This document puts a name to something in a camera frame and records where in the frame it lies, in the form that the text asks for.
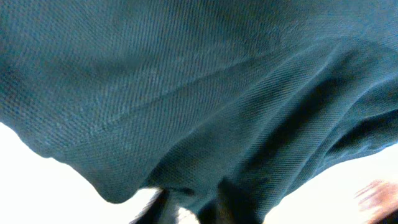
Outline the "black t-shirt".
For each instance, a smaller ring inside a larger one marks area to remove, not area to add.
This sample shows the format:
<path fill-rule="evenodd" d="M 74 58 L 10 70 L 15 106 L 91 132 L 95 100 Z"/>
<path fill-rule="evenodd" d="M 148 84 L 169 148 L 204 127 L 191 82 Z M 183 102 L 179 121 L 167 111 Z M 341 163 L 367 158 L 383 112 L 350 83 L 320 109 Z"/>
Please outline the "black t-shirt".
<path fill-rule="evenodd" d="M 198 212 L 228 179 L 260 220 L 397 142 L 395 0 L 1 2 L 1 122 L 108 202 Z"/>

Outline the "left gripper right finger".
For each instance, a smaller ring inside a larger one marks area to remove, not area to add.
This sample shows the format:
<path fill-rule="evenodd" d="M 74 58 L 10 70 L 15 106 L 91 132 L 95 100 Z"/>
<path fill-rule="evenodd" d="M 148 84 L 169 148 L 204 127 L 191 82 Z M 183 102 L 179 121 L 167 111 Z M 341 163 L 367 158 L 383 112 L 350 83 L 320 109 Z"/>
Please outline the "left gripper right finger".
<path fill-rule="evenodd" d="M 228 179 L 223 179 L 217 188 L 216 197 L 199 212 L 201 224 L 261 224 L 255 214 L 251 198 Z"/>

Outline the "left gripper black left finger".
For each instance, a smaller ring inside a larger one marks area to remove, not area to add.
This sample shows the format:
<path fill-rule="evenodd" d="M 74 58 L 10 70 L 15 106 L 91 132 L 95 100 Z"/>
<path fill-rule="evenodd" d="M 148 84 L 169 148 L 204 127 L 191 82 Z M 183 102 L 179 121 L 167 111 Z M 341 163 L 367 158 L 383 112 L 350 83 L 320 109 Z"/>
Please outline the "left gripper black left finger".
<path fill-rule="evenodd" d="M 130 224 L 168 224 L 170 223 L 170 194 L 168 190 L 160 193 L 145 207 L 144 211 Z"/>

